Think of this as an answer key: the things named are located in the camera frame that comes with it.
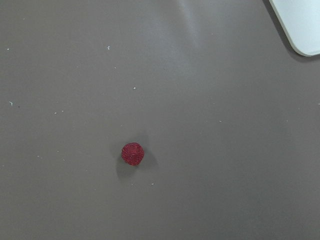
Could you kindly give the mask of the red strawberry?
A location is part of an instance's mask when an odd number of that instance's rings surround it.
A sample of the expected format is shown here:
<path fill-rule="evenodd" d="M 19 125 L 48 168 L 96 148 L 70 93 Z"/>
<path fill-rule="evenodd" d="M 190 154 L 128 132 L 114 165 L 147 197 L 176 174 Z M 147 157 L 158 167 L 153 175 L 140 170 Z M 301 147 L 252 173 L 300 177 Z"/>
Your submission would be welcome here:
<path fill-rule="evenodd" d="M 137 142 L 130 142 L 123 146 L 121 158 L 125 163 L 131 166 L 137 166 L 141 163 L 145 155 L 143 147 Z"/>

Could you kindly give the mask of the cream rabbit tray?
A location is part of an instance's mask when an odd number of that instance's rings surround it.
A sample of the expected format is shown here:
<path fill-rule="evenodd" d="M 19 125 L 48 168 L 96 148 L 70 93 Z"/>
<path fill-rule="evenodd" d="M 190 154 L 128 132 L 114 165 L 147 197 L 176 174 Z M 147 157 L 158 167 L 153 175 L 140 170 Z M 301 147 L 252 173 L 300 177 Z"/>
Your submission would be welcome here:
<path fill-rule="evenodd" d="M 271 0 L 270 5 L 294 51 L 305 57 L 320 54 L 320 1 Z"/>

